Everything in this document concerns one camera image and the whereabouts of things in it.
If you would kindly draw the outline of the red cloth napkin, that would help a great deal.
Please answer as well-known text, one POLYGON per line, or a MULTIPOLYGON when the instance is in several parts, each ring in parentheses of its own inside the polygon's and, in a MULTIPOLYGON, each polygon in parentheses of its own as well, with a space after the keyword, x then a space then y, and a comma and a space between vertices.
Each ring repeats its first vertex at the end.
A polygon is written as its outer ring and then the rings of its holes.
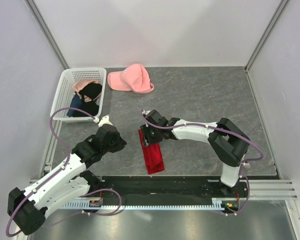
POLYGON ((164 171, 165 166, 160 145, 158 143, 155 143, 149 146, 144 146, 144 138, 140 129, 138 130, 138 134, 147 173, 149 175, 152 175, 164 171))

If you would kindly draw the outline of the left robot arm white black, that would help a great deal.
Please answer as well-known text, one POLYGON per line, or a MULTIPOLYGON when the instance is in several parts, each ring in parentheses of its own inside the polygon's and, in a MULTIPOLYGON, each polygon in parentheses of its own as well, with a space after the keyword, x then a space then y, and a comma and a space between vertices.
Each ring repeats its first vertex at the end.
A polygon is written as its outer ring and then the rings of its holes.
POLYGON ((57 209, 78 197, 94 197, 99 192, 117 191, 101 188, 101 182, 88 168, 107 153, 116 153, 126 146, 117 128, 104 124, 84 141, 79 142, 67 158, 46 176, 23 190, 14 188, 8 195, 9 220, 5 233, 16 223, 19 231, 30 235, 37 231, 57 209))

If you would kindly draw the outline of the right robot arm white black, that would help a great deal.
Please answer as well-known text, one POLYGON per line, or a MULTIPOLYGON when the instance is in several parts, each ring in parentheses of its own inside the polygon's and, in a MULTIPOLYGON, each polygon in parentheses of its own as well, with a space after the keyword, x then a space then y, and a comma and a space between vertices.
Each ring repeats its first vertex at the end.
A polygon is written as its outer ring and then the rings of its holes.
POLYGON ((237 191, 241 162, 249 143, 248 137, 227 118, 218 122, 199 123, 173 117, 166 119, 156 110, 141 110, 145 124, 140 127, 144 147, 163 140, 191 140, 209 144, 222 162, 219 191, 225 197, 237 191))

